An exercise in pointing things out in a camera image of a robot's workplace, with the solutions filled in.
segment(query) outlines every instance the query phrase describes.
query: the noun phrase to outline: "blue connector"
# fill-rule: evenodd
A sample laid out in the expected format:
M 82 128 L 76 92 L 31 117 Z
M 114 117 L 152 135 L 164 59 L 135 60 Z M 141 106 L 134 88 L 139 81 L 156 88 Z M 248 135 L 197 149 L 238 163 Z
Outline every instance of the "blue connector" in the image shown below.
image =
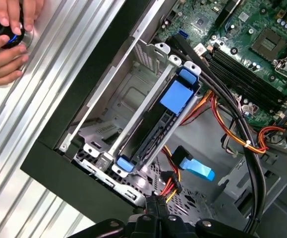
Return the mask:
M 177 115 L 192 95 L 193 91 L 175 80 L 160 100 L 160 103 Z
M 187 33 L 185 33 L 185 32 L 182 31 L 182 30 L 179 30 L 178 33 L 179 33 L 182 37 L 184 37 L 184 39 L 187 39 L 187 37 L 188 37 L 188 34 L 187 34 Z
M 127 171 L 128 173 L 131 172 L 134 168 L 134 165 L 125 158 L 123 158 L 122 156 L 120 156 L 119 159 L 117 160 L 117 165 L 119 165 L 120 168 Z
M 187 158 L 184 158 L 179 166 L 183 170 L 187 170 L 200 178 L 207 179 L 209 181 L 214 180 L 215 172 L 195 159 L 188 160 Z
M 192 85 L 198 81 L 198 78 L 185 68 L 182 69 L 178 74 Z

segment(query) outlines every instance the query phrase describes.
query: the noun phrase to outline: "connector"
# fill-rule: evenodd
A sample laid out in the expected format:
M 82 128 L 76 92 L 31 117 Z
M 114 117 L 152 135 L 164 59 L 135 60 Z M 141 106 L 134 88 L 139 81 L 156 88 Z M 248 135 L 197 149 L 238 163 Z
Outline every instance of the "connector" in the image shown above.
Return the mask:
M 187 170 L 200 178 L 213 181 L 215 177 L 215 173 L 211 168 L 195 160 L 183 146 L 178 146 L 171 159 L 181 170 Z
M 183 191 L 181 183 L 178 181 L 176 173 L 173 171 L 163 171 L 161 172 L 161 179 L 166 183 L 169 178 L 172 178 L 173 183 L 175 184 L 174 188 L 177 189 L 177 193 L 180 194 Z

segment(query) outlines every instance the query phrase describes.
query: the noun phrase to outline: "black ram slot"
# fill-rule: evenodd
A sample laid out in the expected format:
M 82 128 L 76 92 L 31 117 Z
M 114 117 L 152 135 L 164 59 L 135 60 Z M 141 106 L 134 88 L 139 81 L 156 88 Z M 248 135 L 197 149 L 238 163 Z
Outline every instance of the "black ram slot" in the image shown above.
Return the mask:
M 265 111 L 277 112 L 287 100 L 283 93 L 221 50 L 215 50 L 209 64 L 213 73 L 229 88 Z
M 215 52 L 215 59 L 231 70 L 237 77 L 243 78 L 242 81 L 246 81 L 248 85 L 255 87 L 258 91 L 261 91 L 262 89 L 270 99 L 278 101 L 278 99 L 282 100 L 285 97 L 279 90 L 259 78 L 252 71 L 245 68 L 242 64 L 238 63 L 224 52 L 217 50 Z
M 239 94 L 245 95 L 245 98 L 249 99 L 252 103 L 256 104 L 261 109 L 269 111 L 269 110 L 273 110 L 273 108 L 278 107 L 277 104 L 273 104 L 272 102 L 269 102 L 269 99 L 265 97 L 264 94 L 254 92 L 252 88 L 251 89 L 248 88 L 248 86 L 245 83 L 240 81 L 238 78 L 235 78 L 235 76 L 231 72 L 227 71 L 226 69 L 224 69 L 222 66 L 220 66 L 216 62 L 211 62 L 210 69 L 229 88 L 232 88 Z

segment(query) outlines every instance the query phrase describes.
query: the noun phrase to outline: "black cable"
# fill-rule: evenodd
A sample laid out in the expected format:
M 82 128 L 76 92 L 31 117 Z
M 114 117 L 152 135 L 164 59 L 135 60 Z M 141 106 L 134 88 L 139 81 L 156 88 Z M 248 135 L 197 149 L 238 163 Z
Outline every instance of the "black cable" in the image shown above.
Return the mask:
M 232 95 L 231 91 L 210 71 L 210 69 L 202 62 L 200 57 L 195 53 L 191 46 L 181 35 L 175 35 L 167 39 L 166 43 L 175 49 L 180 50 L 183 54 L 189 56 L 192 61 L 202 69 L 200 81 L 210 88 L 220 99 L 225 102 L 234 117 L 240 137 L 245 141 L 253 143 L 248 124 L 238 109 L 238 102 Z M 251 209 L 251 218 L 245 228 L 245 232 L 254 234 L 259 220 L 262 216 L 265 199 L 266 199 L 266 184 L 264 174 L 260 165 L 258 155 L 244 148 L 247 166 L 250 175 L 250 181 L 253 192 L 253 205 Z
M 249 132 L 248 125 L 238 109 L 238 106 L 231 100 L 226 92 L 208 75 L 204 72 L 200 75 L 200 80 L 206 84 L 216 95 L 218 95 L 223 101 L 225 101 L 230 108 L 230 112 L 233 114 L 235 121 L 237 123 L 238 130 L 240 132 L 240 137 L 253 141 L 252 136 Z M 254 234 L 255 227 L 257 227 L 257 218 L 260 219 L 265 204 L 266 196 L 266 185 L 264 181 L 264 175 L 262 168 L 259 164 L 259 158 L 256 154 L 253 154 L 248 149 L 245 150 L 246 162 L 248 166 L 249 176 L 251 180 L 252 192 L 253 192 L 253 205 L 251 209 L 251 219 L 249 220 L 245 232 L 249 234 Z

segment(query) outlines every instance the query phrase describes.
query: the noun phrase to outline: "metal table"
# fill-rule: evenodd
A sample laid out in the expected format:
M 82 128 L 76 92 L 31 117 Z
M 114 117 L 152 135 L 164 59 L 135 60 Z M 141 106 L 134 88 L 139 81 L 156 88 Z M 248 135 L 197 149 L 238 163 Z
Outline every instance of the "metal table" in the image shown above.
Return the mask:
M 65 237 L 91 225 L 19 167 L 124 2 L 45 1 L 23 77 L 0 87 L 0 237 Z

